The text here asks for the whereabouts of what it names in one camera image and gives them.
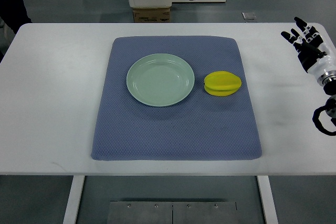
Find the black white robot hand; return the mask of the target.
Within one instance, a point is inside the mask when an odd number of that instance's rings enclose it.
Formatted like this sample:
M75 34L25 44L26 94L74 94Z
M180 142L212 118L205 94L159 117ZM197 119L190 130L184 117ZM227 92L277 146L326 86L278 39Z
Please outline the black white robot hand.
M313 75L323 88L334 87L335 53L314 26L299 17L295 17L294 21L300 32L291 29L290 32L281 32L281 35L293 45L306 73Z

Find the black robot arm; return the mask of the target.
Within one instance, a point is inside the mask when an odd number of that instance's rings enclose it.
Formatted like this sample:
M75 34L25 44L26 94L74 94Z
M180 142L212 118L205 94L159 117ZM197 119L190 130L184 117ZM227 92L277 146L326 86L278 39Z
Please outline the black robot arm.
M335 131L329 131L324 128L319 117L322 112L325 112L329 117L331 123L335 126L335 80L327 83L323 90L330 97L327 99L325 105L315 109L312 117L312 121L315 127L323 134L328 136L335 136Z

